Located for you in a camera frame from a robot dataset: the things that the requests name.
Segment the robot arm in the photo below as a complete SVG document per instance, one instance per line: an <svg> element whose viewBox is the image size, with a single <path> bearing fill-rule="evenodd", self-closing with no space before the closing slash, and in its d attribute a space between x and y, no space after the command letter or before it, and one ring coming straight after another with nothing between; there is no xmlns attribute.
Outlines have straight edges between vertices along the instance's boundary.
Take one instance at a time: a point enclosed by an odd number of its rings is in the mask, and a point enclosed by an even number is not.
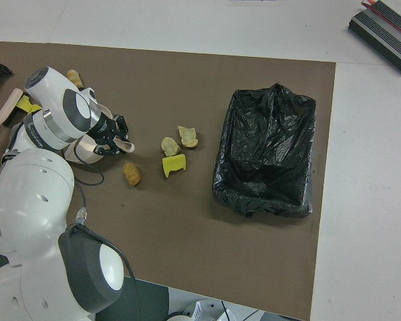
<svg viewBox="0 0 401 321"><path fill-rule="evenodd" d="M52 68L36 71L26 91L43 110L14 128L0 173L0 320L80 321L117 300L120 251L83 225L67 227L74 189L56 152L81 139L101 155L132 151L121 116L110 117L90 88L79 92Z"/></svg>

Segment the yellow plastic piece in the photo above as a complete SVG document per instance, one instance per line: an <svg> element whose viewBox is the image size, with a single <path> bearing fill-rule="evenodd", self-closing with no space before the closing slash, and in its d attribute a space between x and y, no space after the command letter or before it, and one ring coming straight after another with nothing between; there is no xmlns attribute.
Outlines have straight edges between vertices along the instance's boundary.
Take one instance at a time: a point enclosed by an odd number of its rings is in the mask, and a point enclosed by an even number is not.
<svg viewBox="0 0 401 321"><path fill-rule="evenodd" d="M26 113L37 112L38 110L41 110L41 107L39 105L29 102L29 98L26 95L23 95L21 97L21 99L16 104L16 107L22 109Z"/></svg>
<svg viewBox="0 0 401 321"><path fill-rule="evenodd" d="M166 178L169 177L170 171L186 170L186 155L179 154L175 156L162 158L163 171Z"/></svg>

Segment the brown nugget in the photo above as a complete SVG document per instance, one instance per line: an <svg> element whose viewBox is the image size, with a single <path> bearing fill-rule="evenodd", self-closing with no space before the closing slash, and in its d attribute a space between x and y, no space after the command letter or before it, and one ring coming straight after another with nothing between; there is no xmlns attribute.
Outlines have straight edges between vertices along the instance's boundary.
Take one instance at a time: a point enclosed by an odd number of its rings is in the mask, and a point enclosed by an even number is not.
<svg viewBox="0 0 401 321"><path fill-rule="evenodd" d="M131 186L135 186L141 181L140 171L134 163L126 163L123 166L123 173Z"/></svg>

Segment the brown table surface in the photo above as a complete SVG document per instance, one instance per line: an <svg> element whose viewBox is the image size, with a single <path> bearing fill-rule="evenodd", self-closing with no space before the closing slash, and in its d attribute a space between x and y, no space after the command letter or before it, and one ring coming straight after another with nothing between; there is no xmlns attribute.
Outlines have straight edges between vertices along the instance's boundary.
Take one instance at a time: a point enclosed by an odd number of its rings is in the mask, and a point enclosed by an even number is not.
<svg viewBox="0 0 401 321"><path fill-rule="evenodd" d="M336 65L266 58L143 51L76 45L0 43L0 107L41 66L75 69L98 102L125 117L134 154L97 163L106 180L86 187L87 225L122 248L137 278L262 310L309 319L333 81ZM213 169L232 93L280 82L317 101L313 215L246 219L217 205ZM187 171L165 178L160 143L179 141L177 126L195 127L199 145L183 150ZM0 128L0 158L9 129ZM142 182L131 187L122 166L135 162ZM75 168L81 179L97 176ZM77 190L72 223L80 206Z"/></svg>

